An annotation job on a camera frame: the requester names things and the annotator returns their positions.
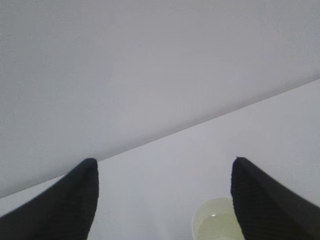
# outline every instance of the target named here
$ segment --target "white surface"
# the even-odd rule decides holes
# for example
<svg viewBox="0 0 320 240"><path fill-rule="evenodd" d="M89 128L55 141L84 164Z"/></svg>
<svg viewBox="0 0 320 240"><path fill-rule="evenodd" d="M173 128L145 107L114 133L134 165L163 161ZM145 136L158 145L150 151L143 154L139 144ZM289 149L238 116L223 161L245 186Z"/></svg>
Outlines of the white surface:
<svg viewBox="0 0 320 240"><path fill-rule="evenodd" d="M319 102L317 80L99 162L89 239L191 240L197 207L230 196L236 156L320 206Z"/></svg>
<svg viewBox="0 0 320 240"><path fill-rule="evenodd" d="M0 197L320 76L318 0L1 0Z"/></svg>

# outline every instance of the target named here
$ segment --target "cup rim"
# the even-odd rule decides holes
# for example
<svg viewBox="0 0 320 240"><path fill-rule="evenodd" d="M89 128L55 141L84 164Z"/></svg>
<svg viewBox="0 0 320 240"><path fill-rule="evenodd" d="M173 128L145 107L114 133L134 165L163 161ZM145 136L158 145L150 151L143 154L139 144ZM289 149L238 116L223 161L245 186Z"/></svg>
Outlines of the cup rim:
<svg viewBox="0 0 320 240"><path fill-rule="evenodd" d="M210 202L210 201L213 201L213 200L218 200L218 199L228 199L228 200L231 200L232 201L232 197L229 197L229 196L221 196L221 197L214 197L214 198L211 198L209 200L205 200L203 201L195 210L194 214L193 214L193 217L192 217L192 223L191 223L191 228L192 228L192 237L193 237L193 240L197 240L196 239L196 233L195 233L195 228L194 228L194 224L195 224L195 217L196 217L196 214L198 213L199 209L204 205L206 204L207 202Z"/></svg>

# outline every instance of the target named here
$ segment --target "yellowish liquid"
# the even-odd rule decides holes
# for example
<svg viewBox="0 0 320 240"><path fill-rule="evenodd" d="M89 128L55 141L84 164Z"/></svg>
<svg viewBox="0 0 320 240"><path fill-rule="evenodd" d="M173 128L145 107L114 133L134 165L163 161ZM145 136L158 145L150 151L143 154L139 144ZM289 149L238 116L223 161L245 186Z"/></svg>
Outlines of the yellowish liquid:
<svg viewBox="0 0 320 240"><path fill-rule="evenodd" d="M244 240L235 215L213 214L201 224L197 240Z"/></svg>

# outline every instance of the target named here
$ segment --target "white cup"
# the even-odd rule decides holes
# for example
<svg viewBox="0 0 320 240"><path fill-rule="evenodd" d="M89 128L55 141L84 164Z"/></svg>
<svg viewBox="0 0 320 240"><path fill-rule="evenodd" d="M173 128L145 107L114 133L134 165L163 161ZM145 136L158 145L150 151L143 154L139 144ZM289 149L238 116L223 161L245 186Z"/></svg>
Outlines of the white cup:
<svg viewBox="0 0 320 240"><path fill-rule="evenodd" d="M214 198L204 202L192 219L194 240L245 240L232 199Z"/></svg>

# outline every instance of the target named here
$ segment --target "white table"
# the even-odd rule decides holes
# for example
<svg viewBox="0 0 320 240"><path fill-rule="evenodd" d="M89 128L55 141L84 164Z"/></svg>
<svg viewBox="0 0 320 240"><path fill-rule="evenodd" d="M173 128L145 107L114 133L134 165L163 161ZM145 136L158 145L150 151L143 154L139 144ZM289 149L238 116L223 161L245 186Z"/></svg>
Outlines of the white table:
<svg viewBox="0 0 320 240"><path fill-rule="evenodd" d="M197 206L230 196L236 156L320 206L320 80L99 162L88 239L191 240ZM54 181L0 199L0 214Z"/></svg>

